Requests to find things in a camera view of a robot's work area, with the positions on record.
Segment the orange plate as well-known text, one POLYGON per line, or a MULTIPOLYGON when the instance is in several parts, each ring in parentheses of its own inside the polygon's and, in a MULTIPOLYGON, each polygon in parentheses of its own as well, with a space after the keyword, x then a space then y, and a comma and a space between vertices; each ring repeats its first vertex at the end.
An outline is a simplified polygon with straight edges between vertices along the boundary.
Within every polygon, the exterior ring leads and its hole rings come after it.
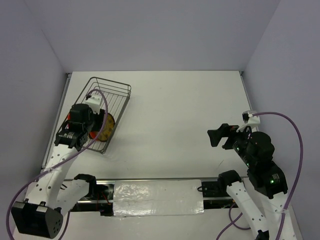
POLYGON ((90 139, 95 139, 97 137, 97 132, 96 131, 91 131, 90 133, 89 133, 89 138, 90 139))

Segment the yellow patterned plate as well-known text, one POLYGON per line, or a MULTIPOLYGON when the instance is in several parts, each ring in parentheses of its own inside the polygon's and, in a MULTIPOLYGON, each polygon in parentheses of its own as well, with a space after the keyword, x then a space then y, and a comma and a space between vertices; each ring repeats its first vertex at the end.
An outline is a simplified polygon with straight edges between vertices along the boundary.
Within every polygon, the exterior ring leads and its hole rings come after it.
POLYGON ((103 131, 98 136, 97 140, 100 142, 107 142, 113 132, 115 124, 116 124, 116 121, 115 121, 114 117, 110 113, 108 113, 107 120, 104 125, 103 131))

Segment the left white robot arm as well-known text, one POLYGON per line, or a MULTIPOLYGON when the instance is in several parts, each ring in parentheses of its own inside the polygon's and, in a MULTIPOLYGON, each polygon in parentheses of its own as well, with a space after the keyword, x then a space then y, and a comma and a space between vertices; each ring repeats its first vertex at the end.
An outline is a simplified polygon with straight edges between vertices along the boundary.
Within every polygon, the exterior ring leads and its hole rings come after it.
POLYGON ((79 173, 62 189, 66 175, 76 158, 92 142, 91 132, 99 135, 107 122, 108 110, 98 103, 74 104, 56 133, 51 158, 45 170, 33 182, 35 186, 23 201, 13 199, 8 214, 19 233, 54 239, 62 229, 64 216, 78 200, 97 196, 95 176, 79 173))

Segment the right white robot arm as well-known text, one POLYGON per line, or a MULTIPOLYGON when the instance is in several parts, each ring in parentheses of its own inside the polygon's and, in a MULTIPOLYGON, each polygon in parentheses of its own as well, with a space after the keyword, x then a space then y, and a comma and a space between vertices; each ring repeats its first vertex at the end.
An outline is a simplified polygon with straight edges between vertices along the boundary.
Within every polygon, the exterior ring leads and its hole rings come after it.
POLYGON ((234 150, 247 166, 247 176, 261 200, 263 212, 248 194, 235 170, 220 173, 217 190, 235 201, 247 220, 256 240, 295 240, 296 234, 289 213, 285 217, 288 186, 284 172, 273 161, 275 147, 271 138, 261 131, 252 131, 250 126, 241 129, 238 125, 223 123, 218 129, 208 130, 212 147, 217 147, 222 138, 224 150, 234 150))

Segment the silver foil tape patch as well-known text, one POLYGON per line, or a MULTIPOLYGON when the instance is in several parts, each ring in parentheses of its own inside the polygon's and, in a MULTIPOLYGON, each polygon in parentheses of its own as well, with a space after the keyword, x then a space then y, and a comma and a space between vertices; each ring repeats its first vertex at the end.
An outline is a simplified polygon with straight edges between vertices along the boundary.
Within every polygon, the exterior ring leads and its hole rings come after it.
POLYGON ((198 179, 117 181, 113 190, 116 217, 186 216, 204 213, 198 179))

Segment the metal base rail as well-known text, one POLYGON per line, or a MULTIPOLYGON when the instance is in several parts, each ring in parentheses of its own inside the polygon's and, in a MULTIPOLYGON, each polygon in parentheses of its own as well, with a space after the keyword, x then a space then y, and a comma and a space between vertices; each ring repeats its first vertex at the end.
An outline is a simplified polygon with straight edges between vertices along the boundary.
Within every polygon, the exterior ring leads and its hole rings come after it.
MULTIPOLYGON (((72 213, 97 212, 100 216, 113 217, 115 184, 119 179, 97 179, 95 189, 81 197, 71 208, 72 213)), ((223 192, 216 177, 201 178, 196 190, 202 195, 205 210, 228 209, 233 199, 223 192)))

